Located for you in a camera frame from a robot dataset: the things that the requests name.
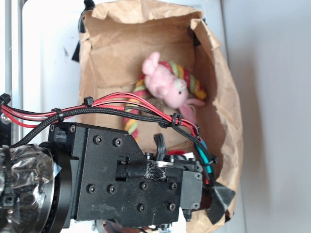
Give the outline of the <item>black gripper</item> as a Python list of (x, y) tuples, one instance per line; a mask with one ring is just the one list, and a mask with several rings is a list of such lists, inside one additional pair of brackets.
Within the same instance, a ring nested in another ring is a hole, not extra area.
[(163, 226), (200, 208), (197, 161), (157, 161), (129, 133), (81, 123), (51, 125), (48, 148), (61, 167), (55, 178), (51, 229), (71, 220), (110, 220), (122, 228)]

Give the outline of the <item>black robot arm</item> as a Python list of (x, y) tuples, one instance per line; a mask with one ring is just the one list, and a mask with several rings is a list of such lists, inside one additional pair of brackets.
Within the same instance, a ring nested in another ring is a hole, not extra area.
[(71, 220), (165, 228), (200, 208), (202, 166), (143, 153), (125, 131), (51, 125), (48, 141), (0, 150), (0, 230), (58, 233)]

